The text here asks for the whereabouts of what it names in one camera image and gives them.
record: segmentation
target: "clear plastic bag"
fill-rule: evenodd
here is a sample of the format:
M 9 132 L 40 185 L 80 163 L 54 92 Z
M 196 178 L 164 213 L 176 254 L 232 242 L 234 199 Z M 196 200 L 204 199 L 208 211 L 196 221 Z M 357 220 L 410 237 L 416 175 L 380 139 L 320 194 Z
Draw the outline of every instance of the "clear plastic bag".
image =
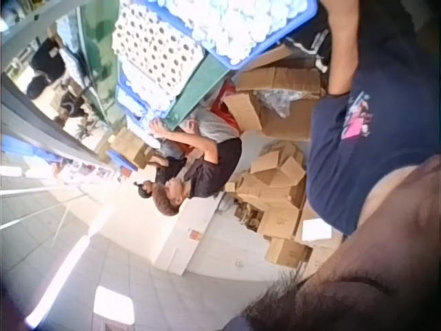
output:
M 254 91 L 254 94 L 267 108 L 275 110 L 284 119 L 289 116 L 289 104 L 305 95 L 304 92 L 282 89 Z

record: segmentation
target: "navy t-shirt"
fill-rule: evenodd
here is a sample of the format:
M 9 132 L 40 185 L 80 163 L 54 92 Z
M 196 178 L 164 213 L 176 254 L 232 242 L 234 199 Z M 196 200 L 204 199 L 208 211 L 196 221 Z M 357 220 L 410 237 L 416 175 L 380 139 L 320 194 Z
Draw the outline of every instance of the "navy t-shirt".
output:
M 313 112 L 307 196 L 337 230 L 355 231 L 372 188 L 440 153 L 440 79 L 412 36 L 360 44 L 351 92 Z

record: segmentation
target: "hair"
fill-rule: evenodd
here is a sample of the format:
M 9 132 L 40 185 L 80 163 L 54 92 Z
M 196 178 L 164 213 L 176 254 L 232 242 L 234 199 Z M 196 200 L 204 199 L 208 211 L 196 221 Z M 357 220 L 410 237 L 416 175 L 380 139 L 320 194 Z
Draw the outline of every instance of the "hair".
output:
M 64 126 L 66 125 L 66 120 L 61 118 L 60 116 L 55 116 L 54 117 L 54 122 L 56 124 L 58 124 L 59 126 L 61 126 L 62 128 L 64 128 Z
M 156 208 L 165 216 L 174 216 L 179 213 L 179 207 L 172 205 L 168 199 L 165 188 L 161 184 L 156 184 L 153 188 L 153 202 Z
M 44 75 L 35 76 L 30 81 L 28 88 L 26 89 L 26 95 L 31 100 L 38 98 L 43 91 L 49 86 L 48 81 Z
M 138 186 L 138 194 L 139 194 L 139 196 L 140 196 L 141 198 L 143 198 L 143 199 L 149 199 L 149 198 L 152 196 L 152 193 L 151 193 L 151 192 L 148 192 L 148 193 L 147 193 L 147 192 L 143 189 L 143 184 L 140 184 L 140 183 L 134 182 L 133 185 Z
M 300 289 L 309 280 L 300 283 L 291 276 L 283 276 L 240 314 L 252 331 L 370 331 L 370 330 L 434 330 L 431 323 L 439 314 L 441 300 L 427 302 L 404 328 L 394 329 L 395 321 L 383 321 L 370 312 L 376 305 L 359 302 L 347 293 L 326 295 L 319 288 Z

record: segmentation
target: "fluorescent light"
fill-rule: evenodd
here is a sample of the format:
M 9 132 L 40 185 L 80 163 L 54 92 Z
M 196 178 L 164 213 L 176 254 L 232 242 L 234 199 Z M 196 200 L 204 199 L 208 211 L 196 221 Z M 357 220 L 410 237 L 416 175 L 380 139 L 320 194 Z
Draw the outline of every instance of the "fluorescent light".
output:
M 96 289 L 94 313 L 122 324 L 133 325 L 135 323 L 131 298 L 103 286 L 98 286 Z
M 76 243 L 74 248 L 70 251 L 68 257 L 66 257 L 63 264 L 55 274 L 55 277 L 50 282 L 48 289 L 43 294 L 43 297 L 34 311 L 31 312 L 28 317 L 26 317 L 26 324 L 28 324 L 32 329 L 35 329 L 49 312 L 52 304 L 57 298 L 58 293 L 68 279 L 72 269 L 80 259 L 81 255 L 89 246 L 89 243 L 90 239 L 87 236 L 83 236 L 79 242 Z
M 20 167 L 10 167 L 8 165 L 0 165 L 0 176 L 5 177 L 21 177 L 23 173 Z
M 95 217 L 95 219 L 92 221 L 92 224 L 90 224 L 88 236 L 89 238 L 93 235 L 97 234 L 104 226 L 105 222 L 110 218 L 110 216 L 115 211 L 114 205 L 109 205 L 107 207 L 104 207 L 98 215 Z

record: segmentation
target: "cardboard box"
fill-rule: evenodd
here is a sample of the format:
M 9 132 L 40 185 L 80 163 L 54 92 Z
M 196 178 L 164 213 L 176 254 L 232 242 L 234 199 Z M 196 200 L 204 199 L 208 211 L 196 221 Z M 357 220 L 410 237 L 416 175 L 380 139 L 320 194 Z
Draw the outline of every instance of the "cardboard box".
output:
M 233 174 L 225 184 L 225 191 L 228 193 L 236 193 L 237 189 L 243 182 L 243 174 L 244 172 Z
M 302 229 L 303 229 L 303 222 L 310 220 L 310 219 L 319 219 L 320 217 L 314 212 L 311 205 L 309 204 L 308 200 L 305 203 L 305 206 L 303 207 L 302 214 L 300 216 L 300 223 L 298 225 L 298 229 L 296 232 L 296 236 L 294 237 L 294 240 L 297 243 L 301 243 L 303 245 L 308 245 L 310 247 L 314 248 L 328 248 L 331 250 L 336 250 L 341 243 L 343 242 L 343 233 L 337 231 L 336 229 L 332 229 L 332 237 L 330 239 L 322 239 L 322 240 L 315 240 L 315 241 L 303 241 L 302 240 Z
M 266 188 L 264 184 L 258 181 L 253 175 L 247 173 L 243 175 L 243 182 L 236 190 L 236 194 L 244 202 L 249 203 L 259 210 L 269 210 L 269 206 L 260 200 L 262 191 Z
M 236 84 L 236 91 L 240 93 L 225 97 L 224 102 L 244 132 L 260 130 L 268 137 L 273 137 L 273 134 L 282 137 L 283 134 L 292 141 L 309 140 L 311 111 L 315 102 L 297 104 L 291 108 L 294 116 L 283 119 L 274 110 L 267 109 L 252 93 L 253 90 L 279 88 L 304 92 L 301 101 L 316 100 L 322 95 L 320 77 L 315 70 L 261 68 L 242 73 Z
M 312 110 L 317 100 L 301 99 L 291 102 L 289 116 L 284 119 L 274 111 L 260 109 L 260 133 L 266 137 L 286 141 L 311 139 Z
M 269 110 L 252 92 L 229 95 L 224 102 L 243 132 L 263 129 L 262 116 Z
M 273 238 L 269 244 L 265 260 L 291 268 L 297 268 L 301 262 L 307 261 L 311 248 L 294 241 Z
M 303 273 L 303 278 L 310 277 L 332 256 L 336 250 L 329 248 L 314 248 L 309 258 L 308 264 Z
M 298 227 L 300 210 L 272 210 L 264 213 L 258 233 L 292 240 Z
M 304 92 L 304 99 L 318 99 L 321 95 L 317 70 L 289 68 L 260 68 L 239 76 L 236 91 L 294 90 Z
M 305 177 L 302 152 L 293 144 L 272 146 L 251 165 L 251 173 L 265 185 L 286 188 L 298 185 Z
M 140 169 L 144 169 L 154 154 L 154 150 L 127 128 L 122 128 L 118 134 L 109 138 L 110 147 L 123 155 Z
M 263 67 L 273 62 L 279 61 L 293 54 L 293 51 L 285 45 L 279 45 L 265 53 L 259 55 L 257 59 L 251 62 L 245 71 L 252 70 L 255 68 Z
M 271 209 L 299 211 L 305 200 L 306 178 L 290 188 L 267 188 L 260 194 L 260 201 Z

